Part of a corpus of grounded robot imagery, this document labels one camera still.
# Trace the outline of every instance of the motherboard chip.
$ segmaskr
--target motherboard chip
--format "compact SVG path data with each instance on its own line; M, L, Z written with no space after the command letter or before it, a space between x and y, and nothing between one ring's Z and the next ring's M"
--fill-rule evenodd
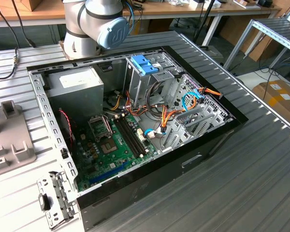
M108 122L104 119L104 117L92 117L88 124L97 142L100 141L102 137L110 137L112 135Z
M112 151L116 151L118 148L115 144L114 139L106 139L101 142L101 148L104 154L108 154Z

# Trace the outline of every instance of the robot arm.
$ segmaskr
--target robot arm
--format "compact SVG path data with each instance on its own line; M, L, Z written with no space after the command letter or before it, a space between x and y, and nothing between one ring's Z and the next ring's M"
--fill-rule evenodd
M106 49L119 46L129 25L122 17L119 0L64 0L67 34L64 50L72 58L93 57L97 45Z

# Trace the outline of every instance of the black cable on table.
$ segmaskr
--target black cable on table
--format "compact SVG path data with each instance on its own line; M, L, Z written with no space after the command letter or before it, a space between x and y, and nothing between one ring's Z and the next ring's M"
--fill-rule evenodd
M204 15L204 18L203 18L203 20L202 20L202 22L201 22L201 25L200 25L200 27L199 27L197 33L196 33L196 34L194 35L194 37L193 37L193 42L194 42L194 43L197 42L197 39L198 39L198 37L199 37L199 35L200 35L200 33L201 33L201 30L202 30L202 28L203 28L203 26L204 26L204 24L205 24L207 18L208 18L208 15L209 15L209 13L210 13L210 11L211 11L213 5L214 5L214 2L215 2L215 0L211 0L211 2L209 3L209 6L208 6L208 8L207 8L207 10L206 10L206 13L205 13L205 15Z
M12 0L12 4L13 4L13 7L14 7L14 10L17 14L17 17L18 17L18 20L19 20L19 24L20 24L20 27L21 27L21 31L23 32L23 35L27 41L27 43L31 46L31 47L36 47L35 43L31 40L31 39L28 39L28 37L26 36L25 34L25 31L24 31L24 26L23 26L23 22L21 21L21 18L20 18L20 15L18 13L18 10L17 10L17 7L16 7L16 4L15 4L15 1Z
M201 14L200 14L200 17L198 18L198 22L197 22L196 27L195 27L195 29L194 29L193 36L195 35L195 33L196 33L196 31L197 31L197 27L200 28L199 24L200 24L200 21L201 21L201 17L202 17L203 9L204 9L204 2L203 2L203 4L202 4Z
M13 34L13 36L14 36L14 39L15 39L15 41L16 41L16 44L17 44L17 47L15 48L15 51L14 51L15 54L14 54L14 56L13 56L13 68L12 68L12 71L11 71L10 74L8 74L7 76L5 76L5 77L0 77L0 80L4 80L4 79L7 79L7 78L11 77L11 76L14 74L14 72L15 72L15 69L16 69L16 66L17 66L17 59L18 59L18 57L17 57L17 49L19 48L19 41L18 41L18 39L17 39L17 37L16 37L16 34L15 34L13 28L12 28L11 25L8 23L8 21L6 20L6 18L3 16L3 14L1 13L1 11L0 11L0 16L1 16L1 18L4 20L4 22L6 23L6 25L8 26L8 28L11 30L11 32L12 32L12 34Z

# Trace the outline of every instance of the aluminum profile table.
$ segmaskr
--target aluminum profile table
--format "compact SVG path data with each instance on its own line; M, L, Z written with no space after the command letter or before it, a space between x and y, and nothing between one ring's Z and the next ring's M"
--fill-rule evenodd
M256 98L185 36L169 31L130 36L119 49L170 45L248 118L212 158L97 225L93 232L290 232L290 124ZM0 231L48 231L36 180L59 164L53 154L26 66L65 60L58 45L21 49L13 78L0 81L0 102L20 104L34 163L0 175ZM0 75L13 51L0 52ZM59 232L81 232L78 215Z
M245 31L243 32L241 38L235 45L233 51L229 55L229 58L224 64L224 68L228 69L230 65L232 64L236 54L238 53L239 49L242 47L245 39L247 38L248 34L250 33L252 28L258 29L260 32L256 36L256 38L251 43L250 47L246 51L246 54L248 54L251 49L254 48L254 46L259 41L261 35L264 33L271 37L272 39L279 42L281 45L284 46L284 49L282 52L276 57L276 59L273 61L273 63L270 65L270 68L272 68L281 58L281 56L289 49L290 50L290 22L285 18L266 18L266 19L258 19L258 20L251 20L248 26L246 27Z

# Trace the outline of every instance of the metal bracket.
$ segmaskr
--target metal bracket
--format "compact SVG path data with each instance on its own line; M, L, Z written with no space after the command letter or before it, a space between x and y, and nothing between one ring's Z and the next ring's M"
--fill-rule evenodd
M39 203L51 230L72 219L78 211L75 202L68 202L66 181L64 172L49 172L37 181L40 192Z

